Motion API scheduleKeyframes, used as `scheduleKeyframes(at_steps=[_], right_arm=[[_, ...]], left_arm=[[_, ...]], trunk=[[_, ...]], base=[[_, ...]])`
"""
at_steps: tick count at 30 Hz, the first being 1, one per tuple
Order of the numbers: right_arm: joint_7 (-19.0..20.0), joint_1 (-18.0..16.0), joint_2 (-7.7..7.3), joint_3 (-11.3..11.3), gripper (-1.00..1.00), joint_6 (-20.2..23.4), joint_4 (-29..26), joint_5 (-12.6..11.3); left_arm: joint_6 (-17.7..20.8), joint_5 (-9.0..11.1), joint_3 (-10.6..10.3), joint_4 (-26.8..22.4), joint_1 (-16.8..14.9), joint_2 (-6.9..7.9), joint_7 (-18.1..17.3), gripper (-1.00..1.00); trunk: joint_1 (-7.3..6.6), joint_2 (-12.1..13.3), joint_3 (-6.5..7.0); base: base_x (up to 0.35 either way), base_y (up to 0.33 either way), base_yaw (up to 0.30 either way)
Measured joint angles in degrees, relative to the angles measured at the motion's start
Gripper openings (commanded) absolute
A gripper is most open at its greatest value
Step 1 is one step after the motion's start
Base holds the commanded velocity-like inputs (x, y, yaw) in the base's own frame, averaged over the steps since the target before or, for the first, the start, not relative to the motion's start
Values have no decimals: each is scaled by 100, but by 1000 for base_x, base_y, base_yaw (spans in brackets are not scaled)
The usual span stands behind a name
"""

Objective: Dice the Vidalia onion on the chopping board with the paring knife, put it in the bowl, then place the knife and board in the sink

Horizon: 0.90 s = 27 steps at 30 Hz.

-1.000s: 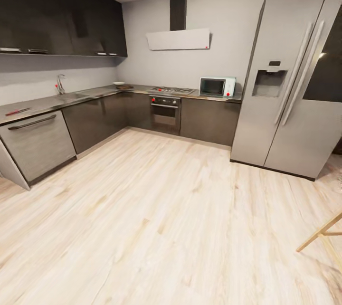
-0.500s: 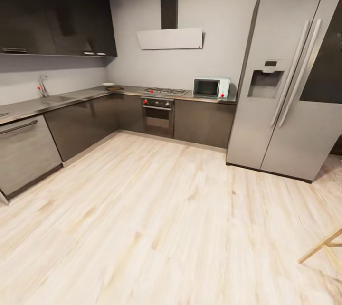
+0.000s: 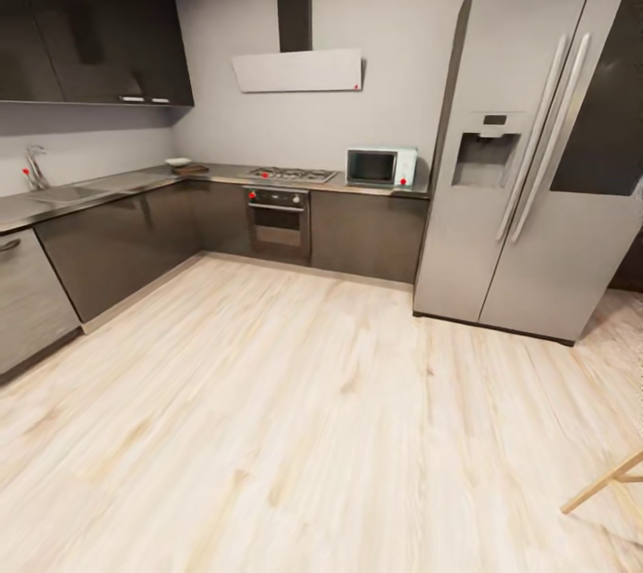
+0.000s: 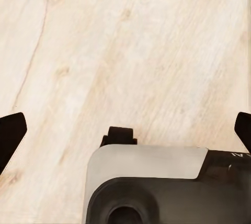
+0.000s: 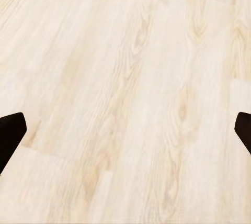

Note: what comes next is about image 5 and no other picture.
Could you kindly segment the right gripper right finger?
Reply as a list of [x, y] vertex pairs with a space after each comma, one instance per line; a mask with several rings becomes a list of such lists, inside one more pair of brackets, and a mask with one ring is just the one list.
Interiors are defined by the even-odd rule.
[[251, 114], [239, 112], [234, 130], [251, 154]]

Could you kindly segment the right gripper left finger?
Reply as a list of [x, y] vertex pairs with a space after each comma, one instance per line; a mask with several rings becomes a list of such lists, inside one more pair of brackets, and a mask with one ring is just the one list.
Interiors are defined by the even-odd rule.
[[0, 118], [0, 174], [27, 132], [22, 112]]

